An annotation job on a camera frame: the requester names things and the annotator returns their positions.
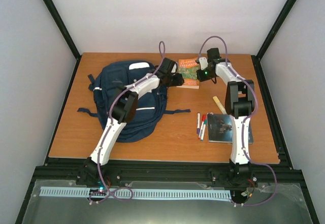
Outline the orange Treehouse book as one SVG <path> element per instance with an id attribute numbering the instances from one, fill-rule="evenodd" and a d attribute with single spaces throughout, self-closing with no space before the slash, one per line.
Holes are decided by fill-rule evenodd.
<path id="1" fill-rule="evenodd" d="M 199 89 L 200 82 L 197 78 L 197 70 L 200 65 L 197 63 L 196 58 L 179 59 L 178 60 L 178 73 L 183 77 L 184 83 L 179 88 Z"/>

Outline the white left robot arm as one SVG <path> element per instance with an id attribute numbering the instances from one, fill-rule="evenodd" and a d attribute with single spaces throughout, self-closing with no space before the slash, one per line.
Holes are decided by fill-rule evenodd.
<path id="1" fill-rule="evenodd" d="M 140 141 L 153 133 L 163 115 L 182 112 L 167 110 L 167 89 L 184 82 L 177 69 L 177 63 L 168 58 L 159 66 L 144 60 L 127 60 L 109 64 L 97 78 L 88 76 L 97 112 L 78 110 L 98 118 L 103 134 L 80 168 L 78 181 L 103 183 L 106 172 L 99 167 L 108 162 L 116 142 Z"/>

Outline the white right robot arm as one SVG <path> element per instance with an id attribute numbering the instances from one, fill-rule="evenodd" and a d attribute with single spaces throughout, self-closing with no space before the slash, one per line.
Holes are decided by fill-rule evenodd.
<path id="1" fill-rule="evenodd" d="M 254 82 L 240 76 L 227 58 L 222 58 L 218 48 L 207 51 L 207 57 L 199 57 L 197 71 L 199 81 L 221 78 L 226 85 L 225 111 L 232 122 L 233 142 L 230 170 L 227 181 L 232 186 L 249 183 L 252 172 L 249 156 L 250 116 L 255 109 Z"/>

